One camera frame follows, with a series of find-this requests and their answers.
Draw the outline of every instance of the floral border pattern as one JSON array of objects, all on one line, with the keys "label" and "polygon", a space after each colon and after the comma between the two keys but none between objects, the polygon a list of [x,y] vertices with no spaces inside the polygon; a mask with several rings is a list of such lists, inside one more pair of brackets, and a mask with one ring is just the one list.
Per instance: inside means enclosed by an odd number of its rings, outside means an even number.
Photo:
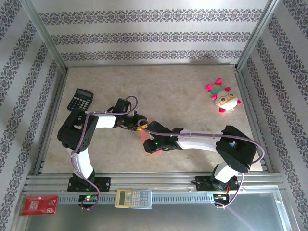
[{"label": "floral border pattern", "polygon": [[53,35],[56,45],[130,42],[247,42],[250,32],[139,32]]},{"label": "floral border pattern", "polygon": [[6,62],[6,66],[3,68],[0,76],[0,107],[2,102],[5,99],[8,89],[12,84],[12,80],[15,79],[17,70],[23,61],[26,52],[36,34],[36,29],[31,21],[27,24],[23,30],[21,37],[19,38],[16,46],[13,49],[12,55],[9,57],[9,60]]},{"label": "floral border pattern", "polygon": [[256,22],[262,9],[166,9],[40,13],[45,25],[134,22]]},{"label": "floral border pattern", "polygon": [[[261,132],[261,136],[262,136],[262,139],[263,139],[263,142],[264,142],[264,146],[265,146],[265,149],[266,149],[266,153],[269,153],[269,149],[268,149],[268,146],[267,146],[267,144],[266,144],[266,141],[265,141],[265,138],[264,138],[262,129],[261,129],[261,124],[260,124],[259,118],[257,117],[257,112],[256,112],[256,110],[255,110],[254,102],[252,101],[252,98],[251,98],[251,96],[250,96],[249,88],[248,88],[248,86],[247,86],[246,79],[245,79],[245,75],[244,75],[243,71],[241,71],[241,74],[242,74],[242,77],[243,77],[243,80],[244,80],[244,83],[245,83],[245,87],[246,87],[247,92],[248,92],[249,99],[250,99],[250,101],[251,101],[252,108],[253,108],[254,113],[255,113],[255,117],[256,117],[258,126],[259,126],[259,128],[260,128],[260,132]],[[273,162],[272,162],[272,160],[271,160],[271,157],[270,157],[269,155],[268,155],[268,157],[269,157],[269,160],[270,160],[269,162],[270,162],[270,165],[271,165],[271,168],[272,168],[273,172],[276,172],[275,167],[274,167],[274,165],[273,165]]]},{"label": "floral border pattern", "polygon": [[287,64],[290,72],[293,74],[300,92],[304,96],[308,105],[308,72],[305,69],[302,61],[298,58],[296,50],[292,46],[286,33],[283,31],[282,26],[279,24],[275,15],[270,19],[267,25],[269,32],[274,38],[277,47],[282,54],[285,63]]},{"label": "floral border pattern", "polygon": [[55,110],[56,98],[57,98],[57,95],[58,95],[58,92],[59,92],[59,89],[60,89],[60,86],[61,86],[61,83],[62,83],[62,78],[64,78],[64,76],[65,76],[65,74],[61,74],[61,76],[59,77],[58,85],[56,87],[56,91],[55,91],[55,94],[54,94],[53,99],[52,99],[50,110],[49,110],[48,115],[46,116],[46,124],[44,126],[43,133],[42,133],[42,136],[41,136],[41,142],[40,142],[40,145],[39,145],[38,154],[37,154],[36,159],[35,159],[35,161],[32,165],[32,170],[29,173],[30,175],[34,174],[35,167],[38,164],[39,156],[41,155],[43,144],[44,144],[44,141],[45,141],[45,137],[47,135],[49,124],[50,124],[50,121],[51,121],[51,115],[52,115],[52,112]]},{"label": "floral border pattern", "polygon": [[22,8],[19,0],[7,0],[0,9],[0,41],[11,26],[17,13]]},{"label": "floral border pattern", "polygon": [[36,80],[39,77],[39,72],[43,66],[43,63],[45,62],[47,53],[48,49],[46,45],[42,43],[34,59],[29,74],[26,77],[26,81],[22,87],[22,91],[20,92],[16,102],[16,106],[13,109],[13,113],[11,114],[12,117],[9,119],[8,124],[6,125],[6,130],[4,131],[0,142],[0,173],[2,172],[2,168],[5,165],[5,159],[11,150],[11,146],[13,144],[12,141],[15,139],[15,135],[19,128],[20,122],[22,121],[22,117],[24,116],[28,101],[31,97],[31,93],[35,86]]},{"label": "floral border pattern", "polygon": [[182,50],[182,51],[99,51],[61,53],[64,61],[139,60],[139,59],[237,59],[240,50]]},{"label": "floral border pattern", "polygon": [[58,67],[56,62],[53,61],[46,76],[42,91],[39,95],[36,108],[33,112],[32,120],[28,127],[28,131],[26,132],[25,141],[23,142],[22,149],[18,155],[18,160],[13,169],[12,178],[10,180],[9,187],[6,190],[7,193],[4,196],[4,203],[1,204],[2,208],[0,210],[0,230],[4,231],[6,229],[8,218],[13,211],[13,202],[19,196],[18,188],[20,187],[20,180],[24,174],[28,156],[32,148],[33,140],[37,132],[57,68]]},{"label": "floral border pattern", "polygon": [[262,39],[259,39],[257,42],[256,50],[258,51],[263,66],[269,75],[269,80],[272,83],[277,99],[282,107],[282,111],[284,112],[286,121],[289,124],[296,145],[300,150],[299,153],[302,154],[303,161],[306,163],[306,167],[308,168],[308,137],[304,132],[303,125],[300,124],[300,120],[297,118],[297,113],[294,111],[293,104],[287,91],[284,89],[283,81],[280,79],[275,64],[273,63]]},{"label": "floral border pattern", "polygon": [[283,0],[288,11],[293,16],[299,28],[302,29],[306,39],[308,39],[308,7],[303,0]]},{"label": "floral border pattern", "polygon": [[270,128],[270,133],[272,135],[272,139],[276,146],[276,150],[278,152],[278,156],[281,159],[282,167],[287,176],[288,183],[290,185],[290,189],[292,190],[293,197],[295,198],[295,203],[297,204],[297,209],[301,214],[301,218],[304,220],[304,227],[308,229],[308,205],[307,198],[305,198],[305,193],[301,189],[301,184],[298,182],[299,178],[296,174],[295,166],[291,161],[289,156],[289,152],[286,148],[284,139],[280,132],[279,126],[277,125],[276,117],[274,116],[272,107],[269,103],[269,99],[265,93],[262,82],[260,80],[259,73],[257,68],[251,58],[248,58],[246,62],[246,66],[249,70],[250,77],[254,83],[255,89],[258,94],[258,98],[260,100],[261,106],[263,108],[264,115],[267,119],[268,127]]}]

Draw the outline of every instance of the pink plush ears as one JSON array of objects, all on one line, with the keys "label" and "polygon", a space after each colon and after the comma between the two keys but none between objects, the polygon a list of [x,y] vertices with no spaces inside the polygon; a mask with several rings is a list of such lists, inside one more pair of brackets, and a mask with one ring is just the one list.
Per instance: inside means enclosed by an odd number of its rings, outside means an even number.
[{"label": "pink plush ears", "polygon": [[208,84],[206,87],[205,87],[205,90],[207,92],[210,92],[212,90],[212,85]]},{"label": "pink plush ears", "polygon": [[222,79],[221,78],[216,79],[214,84],[221,85],[222,84]]}]

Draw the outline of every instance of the aluminum frame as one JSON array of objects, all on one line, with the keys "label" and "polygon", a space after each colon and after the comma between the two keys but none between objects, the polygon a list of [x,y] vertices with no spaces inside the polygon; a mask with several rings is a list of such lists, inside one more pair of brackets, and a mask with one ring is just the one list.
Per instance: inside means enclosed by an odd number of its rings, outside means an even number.
[{"label": "aluminum frame", "polygon": [[236,69],[242,70],[244,67],[248,57],[250,56],[252,50],[254,49],[256,43],[258,42],[259,38],[261,37],[264,29],[266,28],[267,23],[269,22],[271,16],[273,15],[278,3],[280,0],[269,0],[266,4],[263,14],[261,15],[257,25],[255,26],[244,50],[237,61],[235,67]]},{"label": "aluminum frame", "polygon": [[67,71],[67,67],[64,63],[64,60],[61,54],[59,53],[58,49],[56,48],[56,45],[54,44],[48,30],[46,29],[39,13],[34,7],[32,0],[20,0],[20,2],[24,7],[25,11],[27,12],[28,16],[30,17],[36,30],[41,35],[52,57],[56,61],[58,68],[61,70],[62,74],[64,74]]},{"label": "aluminum frame", "polygon": [[[270,19],[275,7],[277,6],[279,0],[270,0],[264,12],[255,27],[251,38],[249,39],[244,51],[236,65],[235,77],[237,84],[240,89],[241,97],[245,107],[245,111],[248,117],[248,121],[254,136],[254,139],[264,146],[264,142],[261,136],[261,132],[257,127],[256,116],[253,111],[253,107],[248,97],[248,92],[244,84],[243,77],[241,75],[241,69],[244,66],[247,58],[252,52],[255,44],[257,43],[259,37],[261,36],[265,26]],[[67,68],[63,62],[62,57],[57,51],[45,25],[43,24],[39,14],[37,13],[35,7],[31,0],[21,0],[21,3],[25,7],[27,13],[29,14],[31,20],[36,26],[37,30],[43,37],[48,49],[51,51],[53,57],[55,58],[57,64],[64,73]],[[53,114],[51,115],[51,123],[47,128],[47,136],[43,142],[42,152],[40,153],[38,164],[35,169],[34,176],[28,176],[22,195],[20,196],[17,203],[17,210],[14,217],[12,229],[13,231],[24,231],[26,229],[28,216],[19,216],[19,208],[22,203],[22,198],[26,195],[58,195],[58,196],[68,196],[68,195],[80,195],[86,193],[71,193],[67,192],[68,179],[71,174],[41,174],[39,175],[39,168],[41,166],[42,160],[45,158],[47,149],[49,146],[52,129],[56,119],[56,115],[60,106],[60,101],[64,91],[64,86],[66,82],[67,74],[63,79],[63,83],[60,91],[55,96],[56,103]],[[281,216],[283,227],[285,230],[299,230],[293,210],[286,197],[285,188],[280,174],[272,173],[271,164],[268,156],[265,156],[265,164],[267,171],[265,172],[251,172],[245,175],[244,183],[239,191],[239,194],[254,194],[254,193],[273,193],[277,209]],[[198,175],[211,175],[208,172],[166,172],[166,173],[106,173],[106,174],[96,174],[97,176],[108,176],[111,177],[111,188],[108,193],[101,193],[102,195],[115,195],[116,190],[119,188],[137,188],[137,189],[151,189],[154,195],[163,194],[182,194],[182,195],[195,195],[207,192],[197,192],[195,185],[191,184],[191,180],[194,180],[195,176]]]},{"label": "aluminum frame", "polygon": [[[153,195],[183,195],[196,196],[213,192],[197,192],[191,180],[197,175],[210,176],[209,172],[172,172],[172,173],[110,173],[97,174],[98,176],[111,177],[110,192],[101,193],[102,196],[110,197],[116,194],[120,188],[151,189]],[[58,195],[60,197],[74,196],[85,193],[71,193],[67,191],[67,184],[71,174],[42,174],[39,176],[28,176],[18,202],[21,206],[21,198],[26,195]],[[292,208],[285,197],[285,188],[279,173],[252,172],[245,175],[244,184],[239,194],[273,193],[276,206],[279,211],[282,225],[286,231],[299,230]],[[16,210],[13,221],[13,231],[24,231],[27,226],[28,216],[19,216]]]}]

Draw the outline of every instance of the patterned wallpaper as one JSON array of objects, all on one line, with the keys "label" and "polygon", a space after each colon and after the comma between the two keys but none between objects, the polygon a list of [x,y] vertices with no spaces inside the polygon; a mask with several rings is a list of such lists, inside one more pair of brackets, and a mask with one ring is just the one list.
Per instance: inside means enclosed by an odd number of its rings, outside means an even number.
[{"label": "patterned wallpaper", "polygon": [[282,1],[242,70],[275,171],[308,230],[308,3]]},{"label": "patterned wallpaper", "polygon": [[33,3],[66,65],[90,66],[236,64],[267,0]]},{"label": "patterned wallpaper", "polygon": [[0,231],[10,230],[62,73],[18,0],[0,0]]}]

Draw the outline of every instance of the white calculator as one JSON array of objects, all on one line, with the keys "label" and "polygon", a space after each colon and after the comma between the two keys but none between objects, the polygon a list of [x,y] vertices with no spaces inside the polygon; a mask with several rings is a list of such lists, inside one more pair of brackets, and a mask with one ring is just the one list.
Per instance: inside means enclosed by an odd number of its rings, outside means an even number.
[{"label": "white calculator", "polygon": [[152,190],[118,189],[116,191],[116,208],[152,208]]}]

